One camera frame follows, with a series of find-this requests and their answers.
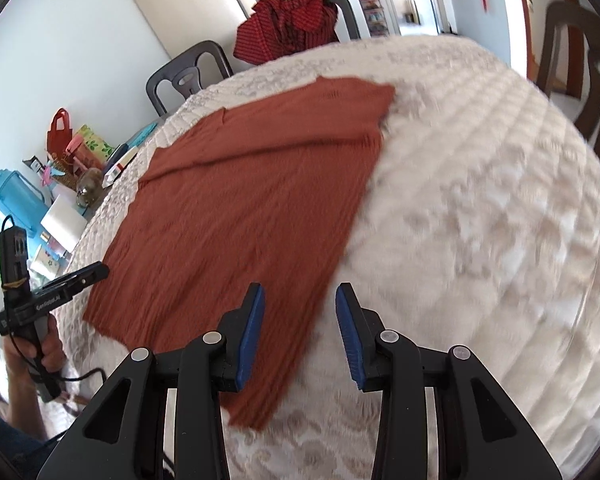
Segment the person's left forearm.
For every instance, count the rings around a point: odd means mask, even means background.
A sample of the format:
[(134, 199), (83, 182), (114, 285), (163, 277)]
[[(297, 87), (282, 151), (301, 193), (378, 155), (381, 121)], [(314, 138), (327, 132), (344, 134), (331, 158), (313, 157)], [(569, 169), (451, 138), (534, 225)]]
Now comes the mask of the person's left forearm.
[(38, 392), (25, 365), (7, 367), (8, 421), (16, 429), (36, 440), (47, 439), (46, 428), (38, 405)]

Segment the person's left hand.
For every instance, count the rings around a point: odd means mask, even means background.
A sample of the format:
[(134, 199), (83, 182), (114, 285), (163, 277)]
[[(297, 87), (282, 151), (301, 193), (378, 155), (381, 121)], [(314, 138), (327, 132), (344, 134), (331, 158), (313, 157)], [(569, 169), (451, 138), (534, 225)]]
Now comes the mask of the person's left hand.
[[(3, 339), (7, 374), (10, 382), (19, 382), (31, 385), (27, 360), (33, 361), (36, 357), (35, 345), (19, 337), (6, 337)], [(42, 364), (51, 373), (60, 372), (67, 357), (59, 338), (56, 318), (50, 314), (47, 317), (47, 334), (41, 342), (43, 352)]]

